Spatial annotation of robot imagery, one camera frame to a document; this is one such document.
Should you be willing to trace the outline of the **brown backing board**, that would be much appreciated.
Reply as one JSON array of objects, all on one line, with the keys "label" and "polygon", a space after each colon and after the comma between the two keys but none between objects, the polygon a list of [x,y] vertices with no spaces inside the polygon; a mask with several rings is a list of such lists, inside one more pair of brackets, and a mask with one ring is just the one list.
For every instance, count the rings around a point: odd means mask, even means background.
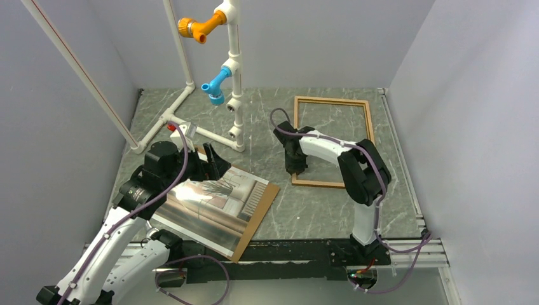
[{"label": "brown backing board", "polygon": [[233,165],[219,180],[196,182],[195,240],[238,262],[253,240],[280,188]]}]

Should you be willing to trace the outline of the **wooden picture frame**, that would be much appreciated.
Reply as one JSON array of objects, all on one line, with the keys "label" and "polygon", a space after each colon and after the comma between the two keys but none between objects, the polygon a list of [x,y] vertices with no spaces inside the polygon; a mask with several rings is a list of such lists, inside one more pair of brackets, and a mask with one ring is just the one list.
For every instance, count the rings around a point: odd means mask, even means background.
[{"label": "wooden picture frame", "polygon": [[[294,97],[294,120],[293,127],[299,127],[299,105],[307,104],[327,104],[327,105],[345,105],[352,107],[362,107],[364,110],[365,126],[367,130],[367,138],[375,143],[374,128],[372,126],[371,112],[369,102],[366,100],[350,100],[341,98],[322,98],[322,97]],[[310,137],[302,138],[301,144],[306,144],[306,153],[308,156],[314,156],[322,160],[328,161],[334,165],[338,165],[338,156],[345,151],[346,148],[351,148],[351,141],[339,140],[328,135],[324,135],[315,130],[310,132]],[[291,182],[293,186],[304,187],[327,187],[344,189],[343,182],[327,182],[319,180],[303,180],[298,177],[298,174],[292,174]]]}]

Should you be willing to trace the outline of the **glossy room photo print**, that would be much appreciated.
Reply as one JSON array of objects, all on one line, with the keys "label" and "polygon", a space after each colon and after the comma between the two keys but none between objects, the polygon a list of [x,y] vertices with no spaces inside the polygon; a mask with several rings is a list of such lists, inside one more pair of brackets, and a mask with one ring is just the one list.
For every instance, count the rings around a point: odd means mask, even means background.
[{"label": "glossy room photo print", "polygon": [[280,188],[232,166],[216,181],[174,187],[153,220],[238,262]]}]

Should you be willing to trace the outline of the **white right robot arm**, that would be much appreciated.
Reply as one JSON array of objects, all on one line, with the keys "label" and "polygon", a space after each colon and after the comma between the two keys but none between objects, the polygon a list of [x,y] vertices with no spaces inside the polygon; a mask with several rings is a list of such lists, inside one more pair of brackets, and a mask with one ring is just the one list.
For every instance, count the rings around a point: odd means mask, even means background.
[{"label": "white right robot arm", "polygon": [[383,198],[392,180],[373,142],[339,140],[309,126],[298,130],[288,121],[274,127],[273,133],[284,148],[285,170],[289,174],[303,173],[308,167],[308,156],[339,168],[345,190],[356,203],[351,233],[356,242],[350,247],[350,255],[359,264],[368,262],[374,257],[373,243],[379,236],[379,204],[374,200]]}]

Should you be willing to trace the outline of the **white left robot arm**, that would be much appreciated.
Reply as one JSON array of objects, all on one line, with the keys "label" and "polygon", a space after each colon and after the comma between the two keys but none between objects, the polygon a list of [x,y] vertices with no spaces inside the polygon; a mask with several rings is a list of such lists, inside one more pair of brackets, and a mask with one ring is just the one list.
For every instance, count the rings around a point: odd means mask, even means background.
[{"label": "white left robot arm", "polygon": [[154,143],[144,162],[118,191],[98,235],[76,265],[56,285],[37,294],[40,304],[117,304],[153,269],[173,267],[182,260],[182,238],[166,229],[151,234],[139,253],[116,267],[133,237],[166,201],[166,195],[186,180],[217,181],[231,168],[211,144],[204,143],[205,159],[196,148],[181,148],[170,141]]}]

